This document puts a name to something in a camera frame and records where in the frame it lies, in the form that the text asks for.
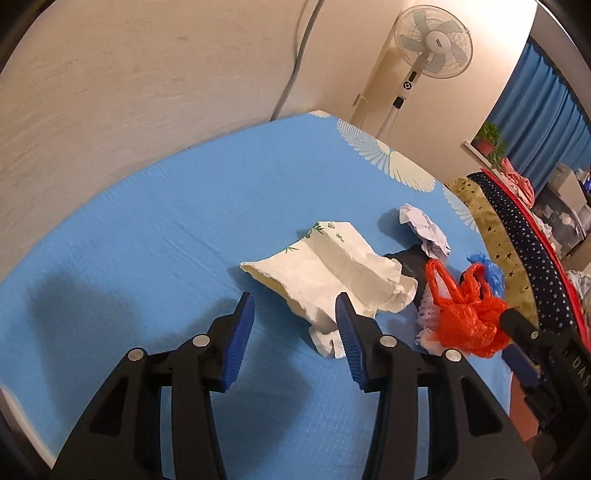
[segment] power cord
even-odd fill
[[[271,122],[274,120],[277,120],[277,117],[281,113],[281,109],[285,105],[285,102],[287,101],[287,98],[289,97],[291,90],[294,87],[294,84],[296,82],[295,80],[297,79],[297,76],[300,72],[301,61],[304,58],[304,50],[306,49],[306,44],[308,43],[308,38],[310,38],[310,34],[312,33],[312,28],[314,27],[314,23],[316,22],[316,18],[318,18],[318,14],[320,13],[320,9],[322,8],[322,5],[324,5],[324,2],[325,2],[325,0],[318,0],[318,3],[314,7],[314,11],[312,12],[312,15],[311,15],[310,19],[308,20],[308,26],[306,26],[306,31],[304,32],[304,36],[301,39],[300,49],[297,53],[297,57],[295,58],[295,65],[294,65],[293,72],[291,72],[291,77],[290,77],[289,81],[287,82],[287,85],[285,86],[285,89],[283,90],[281,97],[279,98],[279,102],[277,102],[277,106],[275,107],[275,110],[273,111],[273,115],[271,115]]]

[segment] potted plant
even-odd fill
[[[505,156],[506,143],[501,138],[499,127],[492,122],[484,122],[472,140],[472,146],[478,150],[480,155],[491,162],[493,168],[499,168],[501,160]]]

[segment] white wall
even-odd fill
[[[436,2],[476,34],[472,72],[424,79],[395,142],[437,177],[467,173],[466,159],[461,168],[445,165],[467,155],[459,144],[500,94],[529,31],[532,2]],[[293,68],[305,3],[57,0],[0,74],[0,279],[52,227],[117,180],[266,121]],[[308,1],[298,38],[315,3]],[[326,0],[284,115],[321,108],[349,119],[405,6]],[[429,141],[421,136],[426,125]]]
[[[407,1],[404,6],[420,4]],[[391,145],[441,181],[479,170],[482,165],[461,144],[474,138],[503,91],[530,33],[534,0],[433,0],[468,28],[474,55],[469,68],[452,79],[421,78],[400,110]],[[375,135],[408,73],[393,42],[382,52],[384,62],[366,90],[369,108],[355,113],[353,123]]]

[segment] red flower pot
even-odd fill
[[[493,147],[489,142],[486,140],[480,140],[479,138],[475,138],[472,141],[472,146],[477,149],[478,153],[485,158],[488,157],[488,155],[490,155],[495,149],[495,147]]]

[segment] windowsill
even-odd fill
[[[529,210],[528,206],[523,202],[523,200],[521,200],[519,193],[515,191],[515,187],[511,183],[509,183],[509,180],[507,180],[507,177],[505,177],[503,174],[501,174],[501,172],[498,171],[496,168],[493,168],[491,162],[489,162],[485,157],[483,157],[480,154],[480,152],[470,144],[470,142],[464,142],[462,145],[464,145],[465,149],[467,149],[472,155],[474,155],[476,157],[476,159],[480,163],[482,163],[488,170],[493,172],[495,174],[495,176],[501,182],[503,182],[503,184],[505,184],[506,187],[510,189],[510,191],[512,191],[515,194],[515,197],[517,197],[517,199],[525,206],[525,208],[527,208]]]
[[[470,153],[472,155],[474,155],[480,163],[482,163],[489,170],[493,171],[491,162],[489,162],[485,157],[483,157],[480,154],[480,152],[471,145],[470,142],[464,142],[462,145],[464,145],[464,147],[466,147],[470,151]]]

